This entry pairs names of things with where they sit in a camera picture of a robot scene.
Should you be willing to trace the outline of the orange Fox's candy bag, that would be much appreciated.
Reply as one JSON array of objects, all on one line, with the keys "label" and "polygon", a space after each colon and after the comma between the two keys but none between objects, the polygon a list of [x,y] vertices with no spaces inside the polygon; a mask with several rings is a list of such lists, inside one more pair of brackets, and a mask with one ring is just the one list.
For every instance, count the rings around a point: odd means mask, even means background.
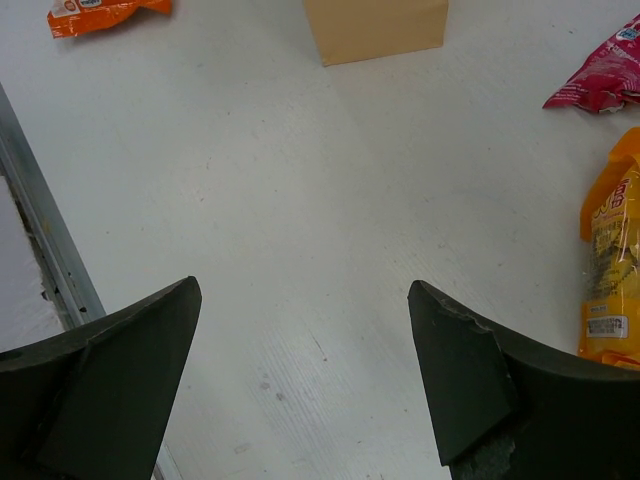
[{"label": "orange Fox's candy bag", "polygon": [[115,27],[139,9],[169,15],[172,0],[55,1],[47,20],[54,38],[77,37]]}]

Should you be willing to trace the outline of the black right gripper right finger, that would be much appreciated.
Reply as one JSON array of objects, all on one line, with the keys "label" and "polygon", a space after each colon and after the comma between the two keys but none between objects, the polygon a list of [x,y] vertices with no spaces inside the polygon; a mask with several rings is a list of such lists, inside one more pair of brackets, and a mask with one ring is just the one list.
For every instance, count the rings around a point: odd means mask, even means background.
[{"label": "black right gripper right finger", "polygon": [[412,333],[455,479],[635,479],[639,375],[503,327],[417,280]]}]

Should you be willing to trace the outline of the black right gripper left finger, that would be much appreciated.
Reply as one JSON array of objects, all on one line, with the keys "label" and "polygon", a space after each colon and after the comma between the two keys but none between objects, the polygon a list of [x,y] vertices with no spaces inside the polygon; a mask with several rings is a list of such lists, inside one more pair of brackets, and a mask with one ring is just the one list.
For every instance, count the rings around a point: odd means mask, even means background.
[{"label": "black right gripper left finger", "polygon": [[201,304],[189,276],[2,353],[2,478],[151,478]]}]

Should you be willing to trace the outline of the red snack packet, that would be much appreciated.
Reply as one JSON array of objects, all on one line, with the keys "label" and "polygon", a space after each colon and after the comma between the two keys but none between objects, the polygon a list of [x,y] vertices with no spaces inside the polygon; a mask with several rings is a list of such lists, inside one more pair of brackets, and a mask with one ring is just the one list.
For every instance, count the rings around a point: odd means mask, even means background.
[{"label": "red snack packet", "polygon": [[616,112],[639,103],[639,16],[603,42],[543,105]]}]

